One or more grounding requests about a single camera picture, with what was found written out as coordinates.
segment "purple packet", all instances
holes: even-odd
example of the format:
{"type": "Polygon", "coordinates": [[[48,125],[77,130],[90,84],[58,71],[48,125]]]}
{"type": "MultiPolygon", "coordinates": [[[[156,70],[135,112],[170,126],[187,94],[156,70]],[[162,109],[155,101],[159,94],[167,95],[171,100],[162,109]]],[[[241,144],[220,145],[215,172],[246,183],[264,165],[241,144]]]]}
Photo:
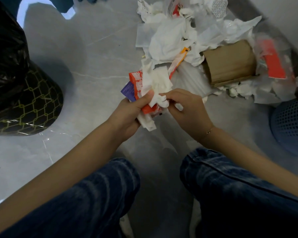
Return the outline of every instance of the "purple packet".
{"type": "Polygon", "coordinates": [[[124,88],[121,90],[121,93],[128,98],[131,102],[135,102],[136,98],[135,98],[135,89],[133,87],[133,83],[132,82],[128,82],[126,84],[126,86],[124,86],[124,88]]]}

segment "jeans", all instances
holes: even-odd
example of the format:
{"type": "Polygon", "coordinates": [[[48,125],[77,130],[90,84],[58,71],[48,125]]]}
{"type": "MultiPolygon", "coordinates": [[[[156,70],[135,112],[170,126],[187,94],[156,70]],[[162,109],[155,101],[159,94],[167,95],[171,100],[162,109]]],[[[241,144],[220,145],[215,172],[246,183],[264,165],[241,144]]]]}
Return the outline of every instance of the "jeans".
{"type": "MultiPolygon", "coordinates": [[[[184,186],[200,202],[197,237],[298,237],[298,198],[198,148],[180,167],[184,186]]],[[[123,158],[113,159],[43,204],[1,237],[122,237],[119,219],[130,209],[140,177],[123,158]]]]}

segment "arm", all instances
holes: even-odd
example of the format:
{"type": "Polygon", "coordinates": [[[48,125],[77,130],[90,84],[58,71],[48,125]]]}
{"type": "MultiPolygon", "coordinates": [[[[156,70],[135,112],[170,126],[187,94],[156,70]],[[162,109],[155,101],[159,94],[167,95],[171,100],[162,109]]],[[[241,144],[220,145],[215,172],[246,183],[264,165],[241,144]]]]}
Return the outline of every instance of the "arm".
{"type": "Polygon", "coordinates": [[[0,232],[106,164],[118,146],[135,134],[140,126],[136,117],[152,96],[148,92],[134,103],[122,100],[106,122],[4,200],[0,204],[0,232]]]}
{"type": "Polygon", "coordinates": [[[161,95],[166,95],[167,99],[183,106],[183,111],[179,111],[174,103],[171,103],[168,109],[180,127],[200,144],[224,154],[238,166],[298,197],[298,176],[214,127],[200,96],[183,89],[161,95]]]}

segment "wall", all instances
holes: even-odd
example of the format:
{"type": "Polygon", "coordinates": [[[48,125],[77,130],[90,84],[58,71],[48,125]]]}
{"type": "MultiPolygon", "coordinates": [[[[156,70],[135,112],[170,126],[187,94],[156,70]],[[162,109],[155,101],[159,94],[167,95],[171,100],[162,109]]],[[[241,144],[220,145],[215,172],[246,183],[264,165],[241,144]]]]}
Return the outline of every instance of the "wall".
{"type": "Polygon", "coordinates": [[[298,0],[250,0],[298,50],[298,0]]]}

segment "marble floor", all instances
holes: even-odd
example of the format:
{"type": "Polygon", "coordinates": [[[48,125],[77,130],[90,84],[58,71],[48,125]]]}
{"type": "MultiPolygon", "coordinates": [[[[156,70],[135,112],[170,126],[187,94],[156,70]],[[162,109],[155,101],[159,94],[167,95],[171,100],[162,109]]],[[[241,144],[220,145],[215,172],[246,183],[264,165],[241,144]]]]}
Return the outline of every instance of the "marble floor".
{"type": "MultiPolygon", "coordinates": [[[[31,59],[64,91],[56,122],[30,137],[0,136],[0,200],[48,168],[116,108],[128,73],[141,67],[135,48],[137,0],[84,1],[66,20],[52,6],[33,4],[24,31],[31,59]]],[[[207,111],[215,125],[252,149],[298,174],[298,157],[284,151],[269,129],[271,108],[253,100],[210,96],[207,111]]],[[[182,158],[198,144],[165,114],[157,130],[140,128],[119,148],[137,167],[141,190],[129,212],[139,237],[188,237],[193,197],[179,179],[182,158]]]]}

